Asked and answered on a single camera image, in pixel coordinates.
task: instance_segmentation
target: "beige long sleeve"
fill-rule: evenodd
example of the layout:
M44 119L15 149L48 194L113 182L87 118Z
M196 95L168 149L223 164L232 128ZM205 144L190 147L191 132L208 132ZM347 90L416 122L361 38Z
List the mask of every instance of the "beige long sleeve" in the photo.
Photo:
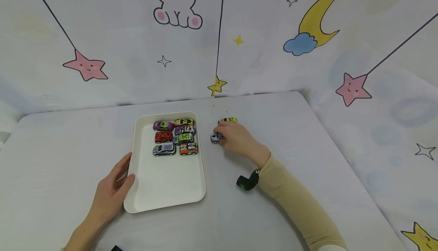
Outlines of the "beige long sleeve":
M273 156L260 170L259 185L286 211L303 234L309 249L335 245L347 249L331 217L306 188Z

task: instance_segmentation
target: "backdrop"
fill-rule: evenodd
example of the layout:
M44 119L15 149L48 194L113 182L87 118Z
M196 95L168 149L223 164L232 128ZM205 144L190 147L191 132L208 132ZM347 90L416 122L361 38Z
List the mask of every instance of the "backdrop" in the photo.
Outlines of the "backdrop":
M0 7L4 132L35 112L299 90L408 250L438 250L438 0Z

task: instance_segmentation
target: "red ladybug toy car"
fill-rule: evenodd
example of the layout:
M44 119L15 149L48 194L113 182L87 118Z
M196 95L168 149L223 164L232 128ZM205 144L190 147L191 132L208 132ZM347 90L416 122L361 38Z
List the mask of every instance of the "red ladybug toy car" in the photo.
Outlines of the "red ladybug toy car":
M157 132L155 133L156 144L169 143L173 139L172 132Z

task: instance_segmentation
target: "right hand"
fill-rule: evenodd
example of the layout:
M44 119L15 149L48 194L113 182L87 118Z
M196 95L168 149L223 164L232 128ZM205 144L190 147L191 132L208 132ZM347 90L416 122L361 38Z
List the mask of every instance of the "right hand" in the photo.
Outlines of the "right hand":
M249 158L259 169L262 169L271 157L268 147L254 139L241 124L220 121L213 132L224 135L225 139L220 140L219 143L223 144L226 150Z

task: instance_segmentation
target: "table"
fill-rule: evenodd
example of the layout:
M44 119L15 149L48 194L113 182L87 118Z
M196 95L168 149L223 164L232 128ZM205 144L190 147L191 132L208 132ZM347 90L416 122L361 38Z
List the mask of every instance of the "table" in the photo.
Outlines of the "table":
M297 92L37 113L0 151L0 242L5 250L58 250L86 216L95 188L132 147L139 116L198 116L207 193L193 204L121 213L96 250L306 250L287 216L258 189L236 186L254 166L209 136L235 116L323 205L350 250L405 250Z

